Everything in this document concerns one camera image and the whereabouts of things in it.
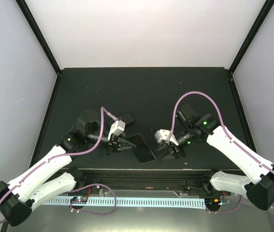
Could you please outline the black smartphone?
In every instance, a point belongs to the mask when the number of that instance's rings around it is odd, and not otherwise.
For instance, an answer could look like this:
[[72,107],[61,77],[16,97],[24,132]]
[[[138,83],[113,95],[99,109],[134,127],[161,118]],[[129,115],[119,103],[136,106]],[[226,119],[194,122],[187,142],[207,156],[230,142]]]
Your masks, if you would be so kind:
[[136,147],[131,151],[140,163],[147,163],[156,160],[156,156],[140,134],[130,136],[127,140],[136,145]]

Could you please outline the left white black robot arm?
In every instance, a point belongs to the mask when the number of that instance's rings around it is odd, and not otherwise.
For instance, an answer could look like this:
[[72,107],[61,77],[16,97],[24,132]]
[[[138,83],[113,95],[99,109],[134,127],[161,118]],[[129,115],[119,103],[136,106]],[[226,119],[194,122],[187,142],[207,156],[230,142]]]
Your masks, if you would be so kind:
[[77,168],[70,168],[53,180],[50,177],[99,145],[106,148],[108,155],[134,149],[136,145],[127,141],[124,133],[125,127],[134,121],[130,112],[114,116],[104,107],[99,113],[84,111],[75,126],[40,161],[11,181],[0,181],[0,224],[18,226],[53,197],[65,192],[82,192],[86,178]]

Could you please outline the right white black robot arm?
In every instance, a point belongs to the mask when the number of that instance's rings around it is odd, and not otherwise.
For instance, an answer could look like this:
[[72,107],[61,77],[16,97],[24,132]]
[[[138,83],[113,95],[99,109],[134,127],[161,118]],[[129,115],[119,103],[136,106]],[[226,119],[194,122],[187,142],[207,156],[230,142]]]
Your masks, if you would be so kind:
[[255,207],[268,210],[274,203],[274,164],[251,150],[230,131],[217,123],[211,114],[200,117],[188,105],[175,114],[184,130],[174,135],[170,130],[155,133],[162,152],[161,160],[184,156],[184,148],[195,141],[204,141],[231,160],[244,175],[228,174],[212,170],[202,182],[202,190],[208,195],[228,191],[246,197]]

